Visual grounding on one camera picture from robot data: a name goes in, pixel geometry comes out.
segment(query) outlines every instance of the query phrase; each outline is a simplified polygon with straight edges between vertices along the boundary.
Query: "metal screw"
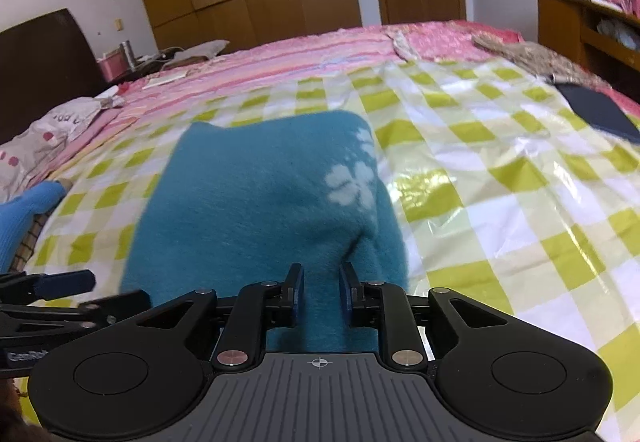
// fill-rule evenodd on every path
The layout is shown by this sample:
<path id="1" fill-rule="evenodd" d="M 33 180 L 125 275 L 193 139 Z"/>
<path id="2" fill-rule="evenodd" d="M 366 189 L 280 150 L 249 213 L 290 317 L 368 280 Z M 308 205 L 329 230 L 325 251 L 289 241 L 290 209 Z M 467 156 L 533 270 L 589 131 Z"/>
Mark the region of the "metal screw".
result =
<path id="1" fill-rule="evenodd" d="M 248 359 L 249 356 L 241 350 L 226 350 L 218 354 L 218 362 L 225 366 L 239 366 Z"/>
<path id="2" fill-rule="evenodd" d="M 414 350 L 399 350 L 391 358 L 402 366 L 415 366 L 422 362 L 423 356 Z"/>

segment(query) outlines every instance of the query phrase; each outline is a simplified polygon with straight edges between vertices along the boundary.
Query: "crosshair marking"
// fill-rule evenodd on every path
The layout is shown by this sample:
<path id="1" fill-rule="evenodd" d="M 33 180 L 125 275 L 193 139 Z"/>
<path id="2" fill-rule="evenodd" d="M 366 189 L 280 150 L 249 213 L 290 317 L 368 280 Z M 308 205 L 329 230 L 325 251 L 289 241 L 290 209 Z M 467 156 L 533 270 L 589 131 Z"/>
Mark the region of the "crosshair marking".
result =
<path id="1" fill-rule="evenodd" d="M 319 370 L 320 368 L 324 368 L 327 364 L 333 364 L 333 363 L 327 361 L 326 359 L 323 359 L 322 357 L 318 357 L 317 359 L 314 359 L 313 361 L 309 362 L 309 364 L 313 364 Z"/>

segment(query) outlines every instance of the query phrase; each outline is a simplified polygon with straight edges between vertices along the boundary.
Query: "paper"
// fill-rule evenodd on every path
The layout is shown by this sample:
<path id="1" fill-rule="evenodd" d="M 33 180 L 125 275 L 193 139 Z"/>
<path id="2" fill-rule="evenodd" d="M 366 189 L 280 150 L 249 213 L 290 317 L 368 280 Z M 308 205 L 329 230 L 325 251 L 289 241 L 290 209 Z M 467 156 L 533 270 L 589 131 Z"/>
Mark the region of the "paper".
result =
<path id="1" fill-rule="evenodd" d="M 163 75 L 156 78 L 152 78 L 149 80 L 148 83 L 146 83 L 146 86 L 142 89 L 155 88 L 156 86 L 162 86 L 163 84 L 174 82 L 174 80 L 185 78 L 186 76 L 187 76 L 187 71 L 183 70 L 181 72 L 170 73 L 169 75 Z"/>
<path id="2" fill-rule="evenodd" d="M 601 6 L 604 6 L 604 7 L 607 7 L 607 8 L 611 8 L 612 10 L 617 10 L 618 12 L 623 12 L 622 8 L 620 8 L 615 3 L 612 3 L 612 2 L 607 1 L 607 0 L 591 0 L 591 2 L 596 4 L 596 5 L 601 5 Z"/>

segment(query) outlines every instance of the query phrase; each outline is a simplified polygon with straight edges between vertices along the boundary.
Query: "plaid fabric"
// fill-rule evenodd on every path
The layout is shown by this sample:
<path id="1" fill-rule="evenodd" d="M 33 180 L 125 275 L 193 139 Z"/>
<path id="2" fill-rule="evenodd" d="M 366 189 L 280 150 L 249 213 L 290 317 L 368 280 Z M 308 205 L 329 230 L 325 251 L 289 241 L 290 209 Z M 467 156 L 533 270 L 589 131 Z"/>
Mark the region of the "plaid fabric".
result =
<path id="1" fill-rule="evenodd" d="M 212 94 L 135 127 L 63 172 L 74 187 L 28 270 L 89 268 L 91 297 L 117 292 L 136 223 L 191 122 L 335 108 L 374 132 L 411 292 L 452 287 L 596 351 L 615 383 L 601 435 L 640 439 L 640 149 L 595 132 L 555 89 L 503 59 L 386 62 Z"/>
<path id="2" fill-rule="evenodd" d="M 31 224 L 30 229 L 27 231 L 27 234 L 24 235 L 24 238 L 21 240 L 20 245 L 18 246 L 18 252 L 15 253 L 15 257 L 11 262 L 11 266 L 9 267 L 9 272 L 23 271 L 24 266 L 33 255 L 38 237 L 40 236 L 45 223 L 52 215 L 52 213 L 53 209 L 51 209 L 44 215 L 35 215 L 33 217 L 33 223 Z"/>

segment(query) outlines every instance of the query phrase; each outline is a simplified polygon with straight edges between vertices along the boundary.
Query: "pink blanket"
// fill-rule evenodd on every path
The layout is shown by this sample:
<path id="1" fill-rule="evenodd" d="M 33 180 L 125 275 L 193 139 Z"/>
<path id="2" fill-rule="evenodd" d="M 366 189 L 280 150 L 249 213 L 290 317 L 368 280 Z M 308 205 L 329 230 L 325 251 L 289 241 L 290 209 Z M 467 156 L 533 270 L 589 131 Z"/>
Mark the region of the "pink blanket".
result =
<path id="1" fill-rule="evenodd" d="M 188 76 L 155 88 L 144 89 L 147 78 L 129 86 L 126 105 L 117 115 L 95 122 L 74 143 L 70 144 L 41 173 L 43 180 L 87 146 L 96 147 L 121 133 L 136 122 L 146 122 L 176 113 L 201 99 L 226 96 L 283 82 L 302 80 L 310 76 L 330 75 L 371 66 L 385 60 L 398 60 L 390 37 L 401 31 L 417 54 L 425 60 L 487 60 L 492 56 L 473 44 L 473 36 L 487 32 L 505 43 L 522 41 L 512 30 L 466 21 L 429 22 L 405 25 L 385 25 L 338 30 L 320 36 L 292 38 L 264 44 L 251 50 L 217 57 L 196 66 L 185 66 Z M 157 73 L 150 77 L 162 76 Z M 617 92 L 608 93 L 626 110 L 640 106 Z"/>

